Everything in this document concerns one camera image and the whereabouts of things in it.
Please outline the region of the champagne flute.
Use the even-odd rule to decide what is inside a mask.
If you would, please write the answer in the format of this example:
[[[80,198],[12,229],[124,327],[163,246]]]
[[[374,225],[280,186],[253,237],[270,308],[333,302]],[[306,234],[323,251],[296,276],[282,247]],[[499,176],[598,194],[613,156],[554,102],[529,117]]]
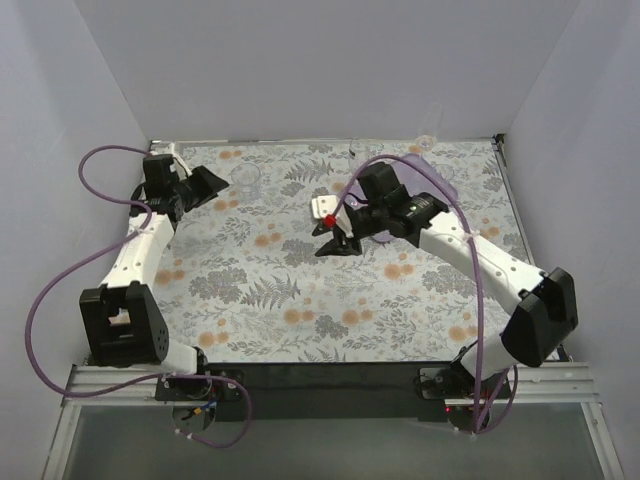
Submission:
[[[364,162],[370,158],[371,142],[369,139],[354,138],[349,144],[349,155],[352,160]]]
[[[423,116],[417,130],[415,145],[418,154],[425,158],[438,142],[444,107],[439,103],[431,103]]]

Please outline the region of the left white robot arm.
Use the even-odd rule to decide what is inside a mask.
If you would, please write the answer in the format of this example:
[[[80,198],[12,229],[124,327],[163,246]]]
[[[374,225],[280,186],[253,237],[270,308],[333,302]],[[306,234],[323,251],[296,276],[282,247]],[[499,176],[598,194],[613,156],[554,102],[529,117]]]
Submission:
[[[170,154],[144,158],[143,176],[142,198],[130,205],[129,239],[99,286],[79,299],[91,356],[101,367],[195,374],[202,352],[170,338],[153,284],[184,214],[215,199],[229,183],[204,166],[181,177]]]

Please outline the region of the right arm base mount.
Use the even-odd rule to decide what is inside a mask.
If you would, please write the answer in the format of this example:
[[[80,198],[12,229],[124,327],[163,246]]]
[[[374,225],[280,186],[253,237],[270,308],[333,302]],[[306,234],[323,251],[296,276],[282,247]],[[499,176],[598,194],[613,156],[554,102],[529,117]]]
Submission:
[[[505,373],[497,373],[480,385],[478,420],[474,422],[475,380],[459,373],[449,364],[421,368],[413,380],[414,389],[424,400],[441,404],[441,412],[454,428],[465,432],[482,432],[489,427],[491,408],[496,400],[508,400],[512,389]]]

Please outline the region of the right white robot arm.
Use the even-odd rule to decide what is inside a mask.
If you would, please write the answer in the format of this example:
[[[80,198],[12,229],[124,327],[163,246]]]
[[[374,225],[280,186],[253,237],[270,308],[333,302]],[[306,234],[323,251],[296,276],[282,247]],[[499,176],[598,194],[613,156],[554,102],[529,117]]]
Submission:
[[[317,256],[356,256],[362,239],[388,233],[453,266],[475,282],[478,297],[492,297],[506,312],[506,325],[490,337],[484,321],[477,321],[475,342],[444,372],[455,388],[477,395],[484,381],[514,365],[538,367],[576,329],[573,277],[561,268],[546,272],[522,262],[472,234],[448,192],[413,193],[387,162],[361,167],[350,182],[363,195],[356,204],[345,195],[310,202],[314,235],[332,235]]]

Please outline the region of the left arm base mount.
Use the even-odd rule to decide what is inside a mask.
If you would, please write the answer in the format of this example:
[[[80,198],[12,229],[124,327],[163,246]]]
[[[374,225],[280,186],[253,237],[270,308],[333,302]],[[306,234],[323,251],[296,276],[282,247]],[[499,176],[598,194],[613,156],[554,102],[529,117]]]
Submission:
[[[179,430],[201,433],[211,426],[220,403],[235,403],[242,394],[234,384],[213,380],[160,379],[154,399],[174,402],[172,420]]]

